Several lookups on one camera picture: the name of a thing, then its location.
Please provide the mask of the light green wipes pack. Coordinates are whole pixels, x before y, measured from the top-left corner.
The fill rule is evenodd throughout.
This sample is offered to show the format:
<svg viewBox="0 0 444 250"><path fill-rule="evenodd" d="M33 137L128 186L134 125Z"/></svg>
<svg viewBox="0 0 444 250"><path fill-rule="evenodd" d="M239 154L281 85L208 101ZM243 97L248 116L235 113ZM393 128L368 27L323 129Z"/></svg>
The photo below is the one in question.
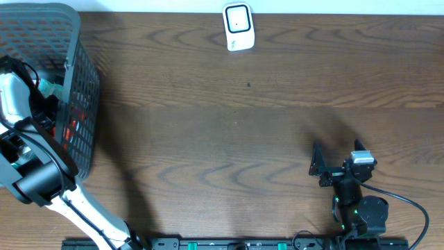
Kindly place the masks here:
<svg viewBox="0 0 444 250"><path fill-rule="evenodd" d="M45 98L51 95L54 95L58 99L62 98L62 93L63 93L62 85L51 83L45 79L40 79L38 89Z"/></svg>

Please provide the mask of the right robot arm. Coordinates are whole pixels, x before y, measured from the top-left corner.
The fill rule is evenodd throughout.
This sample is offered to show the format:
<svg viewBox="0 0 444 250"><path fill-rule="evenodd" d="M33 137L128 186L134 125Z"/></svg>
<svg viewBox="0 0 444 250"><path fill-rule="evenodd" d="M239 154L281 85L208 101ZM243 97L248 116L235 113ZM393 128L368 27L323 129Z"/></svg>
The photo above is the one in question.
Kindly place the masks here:
<svg viewBox="0 0 444 250"><path fill-rule="evenodd" d="M333 187L332 214L343 227L339 235L325 239L323 249L381 249L379 236L386 232L388 202L376 196L364 196L363 183L372 178L377 161L359 140L355 150L340 167L326 165L321 146L314 143L309 175L319 177L318 184Z"/></svg>

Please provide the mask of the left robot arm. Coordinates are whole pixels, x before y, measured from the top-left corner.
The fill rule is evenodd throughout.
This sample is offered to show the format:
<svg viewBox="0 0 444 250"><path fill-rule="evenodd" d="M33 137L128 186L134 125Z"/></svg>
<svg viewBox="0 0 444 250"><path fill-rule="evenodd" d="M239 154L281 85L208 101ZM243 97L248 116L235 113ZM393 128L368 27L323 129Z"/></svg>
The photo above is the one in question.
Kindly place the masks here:
<svg viewBox="0 0 444 250"><path fill-rule="evenodd" d="M91 136L73 139L83 125L70 119L56 140L63 101L42 93L42 79L27 62L1 58L1 184L17 200L48 208L75 224L99 249L149 249L123 219L83 186L79 162Z"/></svg>

